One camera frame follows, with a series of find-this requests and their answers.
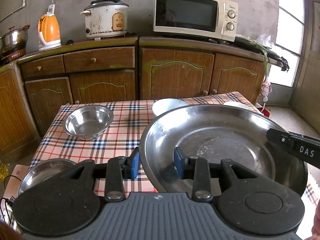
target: white rice cooker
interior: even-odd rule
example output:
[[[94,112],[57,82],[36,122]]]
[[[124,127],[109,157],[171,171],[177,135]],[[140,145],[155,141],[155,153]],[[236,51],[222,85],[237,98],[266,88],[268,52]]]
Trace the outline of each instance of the white rice cooker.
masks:
[[[128,31],[128,7],[120,0],[97,0],[80,14],[85,15],[87,38],[124,35]]]

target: gray wall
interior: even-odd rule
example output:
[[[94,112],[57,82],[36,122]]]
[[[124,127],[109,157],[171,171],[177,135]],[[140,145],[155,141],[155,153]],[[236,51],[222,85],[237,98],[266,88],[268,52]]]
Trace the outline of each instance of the gray wall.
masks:
[[[92,0],[54,0],[61,40],[85,39],[84,16],[80,12]],[[155,0],[122,0],[128,3],[129,32],[146,34],[152,32]],[[278,0],[231,0],[239,4],[237,33],[257,38],[267,33],[275,41],[278,23]],[[47,12],[51,0],[26,0],[25,8],[0,22],[2,34],[12,25],[22,27],[30,24],[27,52],[37,50],[37,24],[41,15]],[[0,0],[0,18],[21,6],[22,0]]]

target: plaid tablecloth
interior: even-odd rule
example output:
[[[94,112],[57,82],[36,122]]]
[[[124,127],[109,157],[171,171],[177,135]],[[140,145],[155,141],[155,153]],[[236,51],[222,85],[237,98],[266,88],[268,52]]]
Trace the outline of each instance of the plaid tablecloth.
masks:
[[[238,92],[183,99],[190,105],[195,104],[223,104],[227,101],[237,101],[246,104],[253,111],[259,112],[246,98]],[[139,145],[140,137],[148,123],[154,118],[152,105],[155,100],[124,101],[98,103],[109,107],[114,114],[113,122],[104,134],[93,141],[82,141],[63,132],[64,118],[77,108],[91,104],[61,106],[47,133],[41,141],[30,168],[42,160],[65,158],[76,163],[86,159],[93,159],[95,163],[108,162],[117,156],[129,156]],[[97,181],[95,192],[103,195],[105,179]],[[318,198],[313,190],[315,185],[308,182],[305,195],[317,205]],[[142,167],[135,180],[124,182],[124,190],[128,195],[131,191],[157,192],[145,175]]]

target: microwave knob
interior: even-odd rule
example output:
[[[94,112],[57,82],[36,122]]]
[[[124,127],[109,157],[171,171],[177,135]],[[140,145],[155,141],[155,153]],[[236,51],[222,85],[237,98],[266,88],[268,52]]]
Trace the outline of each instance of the microwave knob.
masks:
[[[235,26],[233,25],[233,23],[227,23],[227,29],[229,31],[233,31],[235,29]]]
[[[229,18],[233,19],[234,17],[236,17],[236,13],[233,10],[228,11],[228,16]]]

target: cabinet knob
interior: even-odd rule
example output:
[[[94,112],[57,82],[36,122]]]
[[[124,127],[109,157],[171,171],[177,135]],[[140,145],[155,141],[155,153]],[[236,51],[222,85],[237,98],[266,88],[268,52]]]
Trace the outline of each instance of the cabinet knob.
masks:
[[[216,95],[216,94],[218,94],[218,91],[215,90],[215,89],[212,89],[211,93],[210,93],[210,96],[213,96],[213,95]]]

